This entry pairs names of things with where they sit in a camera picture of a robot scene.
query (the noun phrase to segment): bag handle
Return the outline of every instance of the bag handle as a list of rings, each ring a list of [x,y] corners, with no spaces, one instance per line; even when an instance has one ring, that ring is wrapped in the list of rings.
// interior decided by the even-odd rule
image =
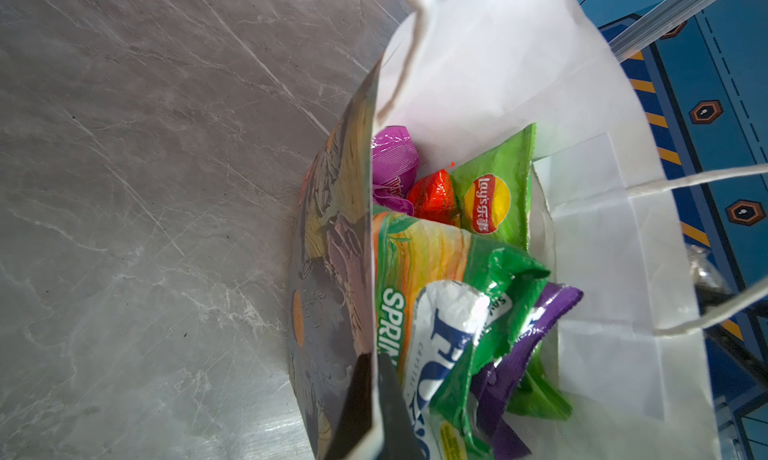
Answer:
[[[373,134],[379,133],[386,126],[386,122],[392,112],[400,106],[400,103],[406,96],[408,88],[412,82],[413,72],[416,71],[418,64],[426,52],[427,41],[432,27],[436,23],[437,0],[408,0],[415,10],[415,21],[413,25],[413,37],[411,45],[406,54],[406,60],[402,65],[402,71],[392,91],[392,96],[381,107],[379,112],[373,118]]]
[[[645,196],[666,192],[675,188],[682,188],[684,186],[695,186],[705,184],[706,182],[723,180],[725,178],[746,177],[747,175],[759,174],[768,174],[768,164],[711,170],[696,175],[690,175],[688,177],[677,178],[675,180],[656,180],[647,182],[646,184],[631,186],[627,188],[627,192],[630,197]],[[696,320],[683,322],[666,329],[655,329],[654,335],[656,337],[672,337],[689,335],[691,333],[696,333],[699,330],[708,329],[709,327],[715,326],[732,317],[742,309],[759,301],[764,296],[768,296],[768,276],[744,290],[744,292],[739,293],[734,298],[716,306]]]

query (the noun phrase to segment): hexagon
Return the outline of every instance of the hexagon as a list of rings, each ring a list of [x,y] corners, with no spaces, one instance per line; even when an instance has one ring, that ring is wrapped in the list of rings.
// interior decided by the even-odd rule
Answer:
[[[672,30],[669,30],[667,33],[661,35],[661,40],[667,40],[668,38],[675,38],[677,35],[680,34],[680,32],[683,31],[683,28],[688,24],[688,21],[677,25],[677,27],[673,28]]]
[[[760,202],[739,200],[725,209],[732,224],[752,226],[766,217]]]
[[[707,125],[723,114],[723,105],[719,100],[704,100],[690,111],[690,121],[694,125]]]

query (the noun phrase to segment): orange strip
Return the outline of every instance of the orange strip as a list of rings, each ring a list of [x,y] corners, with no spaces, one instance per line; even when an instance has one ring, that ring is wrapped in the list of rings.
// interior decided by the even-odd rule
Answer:
[[[683,235],[689,236],[690,238],[696,240],[697,242],[701,242],[706,246],[711,246],[710,238],[706,236],[706,233],[702,232],[694,226],[686,224],[685,222],[680,222],[680,224],[683,227]]]
[[[658,147],[658,149],[659,157],[661,157],[662,160],[672,162],[673,164],[682,165],[680,162],[680,156],[677,154],[677,152],[673,152],[672,150],[667,150],[666,148],[661,147]]]
[[[658,125],[659,127],[669,128],[667,119],[661,115],[649,114],[645,112],[645,116],[648,117],[648,123],[651,125]]]
[[[652,84],[649,81],[635,80],[633,78],[630,78],[629,81],[632,82],[632,87],[634,87],[635,90],[649,91],[652,94],[656,93],[656,88],[654,88],[654,84]]]
[[[721,325],[725,330],[728,330],[729,332],[731,332],[735,338],[741,340],[742,342],[744,341],[744,336],[741,335],[741,329],[739,328],[739,326],[736,324],[735,321],[725,320],[724,322],[721,323]]]

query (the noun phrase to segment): gray tabletop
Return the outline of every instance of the gray tabletop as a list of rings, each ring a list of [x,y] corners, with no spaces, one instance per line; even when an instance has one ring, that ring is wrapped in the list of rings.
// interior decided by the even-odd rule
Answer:
[[[315,152],[403,0],[0,0],[0,458],[311,458]]]

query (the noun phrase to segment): red candy package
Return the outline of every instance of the red candy package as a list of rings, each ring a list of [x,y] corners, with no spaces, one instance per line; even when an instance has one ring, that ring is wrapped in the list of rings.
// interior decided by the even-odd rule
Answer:
[[[420,179],[408,194],[416,218],[457,225],[458,205],[448,172],[440,170]]]

